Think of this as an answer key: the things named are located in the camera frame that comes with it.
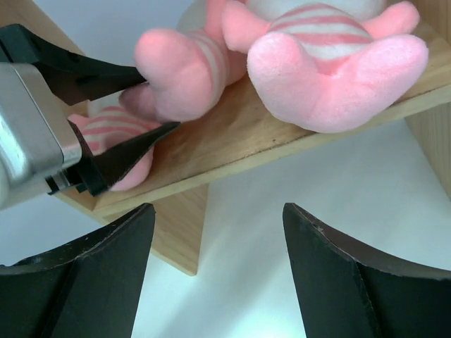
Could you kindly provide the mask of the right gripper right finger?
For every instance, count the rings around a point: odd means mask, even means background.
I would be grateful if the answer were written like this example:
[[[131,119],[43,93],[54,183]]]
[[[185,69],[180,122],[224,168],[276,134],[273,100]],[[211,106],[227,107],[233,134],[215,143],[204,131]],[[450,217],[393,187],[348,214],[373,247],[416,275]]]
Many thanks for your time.
[[[293,203],[283,228],[307,337],[450,336],[450,271],[380,251]]]

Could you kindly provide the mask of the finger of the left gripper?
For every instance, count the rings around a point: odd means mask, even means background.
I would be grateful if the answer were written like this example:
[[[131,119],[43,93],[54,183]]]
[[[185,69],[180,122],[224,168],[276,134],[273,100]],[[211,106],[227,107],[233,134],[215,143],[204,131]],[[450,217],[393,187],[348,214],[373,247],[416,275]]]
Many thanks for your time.
[[[81,131],[70,122],[82,150],[78,163],[66,169],[66,179],[70,188],[78,192],[89,192],[99,196],[122,180],[141,158],[161,139],[180,127],[179,122],[164,123],[162,126],[121,142],[104,153],[94,155],[88,147]]]
[[[33,65],[52,93],[69,106],[146,82],[135,67],[73,53],[18,23],[1,28],[1,61]]]

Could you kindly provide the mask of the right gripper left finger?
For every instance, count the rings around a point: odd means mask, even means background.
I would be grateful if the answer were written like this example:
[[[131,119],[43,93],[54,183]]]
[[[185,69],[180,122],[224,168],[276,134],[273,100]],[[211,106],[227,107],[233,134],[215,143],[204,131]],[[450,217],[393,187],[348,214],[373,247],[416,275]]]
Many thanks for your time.
[[[1,266],[2,337],[130,337],[154,234],[142,204],[89,234]]]

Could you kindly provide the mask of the pink striped plush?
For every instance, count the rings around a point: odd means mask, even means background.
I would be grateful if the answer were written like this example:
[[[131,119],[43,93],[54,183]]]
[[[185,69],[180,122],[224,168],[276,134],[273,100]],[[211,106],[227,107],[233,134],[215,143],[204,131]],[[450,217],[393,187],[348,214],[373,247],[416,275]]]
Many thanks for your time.
[[[222,30],[275,118],[332,133],[363,125],[421,77],[419,20],[409,1],[227,1]]]
[[[72,114],[69,121],[77,125],[94,155],[161,126],[158,122],[138,118],[119,105],[90,109],[89,115]],[[150,149],[111,190],[125,191],[142,183],[150,172],[153,153],[154,150]]]
[[[143,84],[119,97],[123,108],[147,120],[190,121],[202,117],[224,89],[246,73],[246,56],[227,48],[222,31],[224,1],[194,1],[177,29],[144,32],[135,45]]]

